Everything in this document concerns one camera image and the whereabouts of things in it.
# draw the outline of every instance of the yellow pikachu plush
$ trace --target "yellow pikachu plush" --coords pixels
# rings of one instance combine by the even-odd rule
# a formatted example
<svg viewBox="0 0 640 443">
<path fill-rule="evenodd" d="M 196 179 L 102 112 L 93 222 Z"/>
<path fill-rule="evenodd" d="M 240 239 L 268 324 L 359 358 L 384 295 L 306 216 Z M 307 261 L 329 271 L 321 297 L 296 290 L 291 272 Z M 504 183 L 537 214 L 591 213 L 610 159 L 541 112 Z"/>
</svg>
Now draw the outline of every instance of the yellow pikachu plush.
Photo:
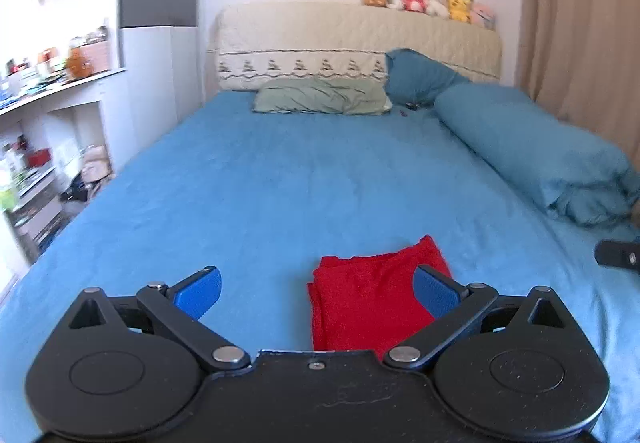
<svg viewBox="0 0 640 443">
<path fill-rule="evenodd" d="M 471 22 L 471 6 L 474 0 L 447 0 L 450 18 L 460 22 Z"/>
</svg>

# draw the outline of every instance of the quilted headboard cover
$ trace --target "quilted headboard cover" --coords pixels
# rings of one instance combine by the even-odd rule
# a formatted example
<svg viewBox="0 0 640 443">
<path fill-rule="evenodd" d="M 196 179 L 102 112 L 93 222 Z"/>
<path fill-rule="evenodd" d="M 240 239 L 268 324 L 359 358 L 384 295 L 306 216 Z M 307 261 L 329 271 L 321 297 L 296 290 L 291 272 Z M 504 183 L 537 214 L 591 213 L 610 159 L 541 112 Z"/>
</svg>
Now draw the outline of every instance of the quilted headboard cover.
<svg viewBox="0 0 640 443">
<path fill-rule="evenodd" d="M 484 28 L 423 13 L 330 2 L 230 6 L 216 19 L 219 89 L 292 76 L 386 77 L 385 52 L 410 48 L 475 82 L 498 82 L 502 42 Z"/>
</svg>

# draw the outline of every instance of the silver bolt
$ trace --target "silver bolt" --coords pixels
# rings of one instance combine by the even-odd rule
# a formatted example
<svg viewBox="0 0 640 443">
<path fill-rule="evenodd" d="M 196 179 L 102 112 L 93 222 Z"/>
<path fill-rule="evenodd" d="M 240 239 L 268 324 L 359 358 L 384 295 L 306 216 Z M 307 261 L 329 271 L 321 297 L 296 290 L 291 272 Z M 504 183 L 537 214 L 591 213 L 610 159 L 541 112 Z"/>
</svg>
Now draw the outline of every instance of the silver bolt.
<svg viewBox="0 0 640 443">
<path fill-rule="evenodd" d="M 238 363 L 244 358 L 244 351 L 236 346 L 222 346 L 213 351 L 213 359 L 221 363 Z"/>
<path fill-rule="evenodd" d="M 394 362 L 412 363 L 420 358 L 420 351 L 412 346 L 398 346 L 389 351 Z"/>
</svg>

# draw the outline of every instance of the folded red shirt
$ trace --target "folded red shirt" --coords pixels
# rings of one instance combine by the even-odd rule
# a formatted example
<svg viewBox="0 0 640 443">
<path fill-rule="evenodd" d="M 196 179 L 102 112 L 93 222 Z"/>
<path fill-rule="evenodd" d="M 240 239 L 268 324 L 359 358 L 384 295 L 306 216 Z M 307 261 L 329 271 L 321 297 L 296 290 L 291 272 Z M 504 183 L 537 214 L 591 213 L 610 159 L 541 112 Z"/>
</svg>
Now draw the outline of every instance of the folded red shirt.
<svg viewBox="0 0 640 443">
<path fill-rule="evenodd" d="M 451 276 L 428 235 L 398 253 L 322 257 L 314 281 L 307 284 L 314 350 L 373 349 L 381 359 L 391 347 L 433 322 L 414 297 L 418 264 Z"/>
</svg>

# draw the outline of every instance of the beige curtain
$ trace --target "beige curtain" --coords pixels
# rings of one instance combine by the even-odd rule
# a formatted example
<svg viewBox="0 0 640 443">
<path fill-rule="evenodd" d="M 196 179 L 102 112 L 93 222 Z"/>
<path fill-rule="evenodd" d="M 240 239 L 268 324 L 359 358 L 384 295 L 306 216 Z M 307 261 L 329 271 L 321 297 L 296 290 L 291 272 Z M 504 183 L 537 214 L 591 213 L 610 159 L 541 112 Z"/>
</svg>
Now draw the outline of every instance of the beige curtain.
<svg viewBox="0 0 640 443">
<path fill-rule="evenodd" d="M 516 79 L 640 169 L 640 0 L 523 0 Z"/>
</svg>

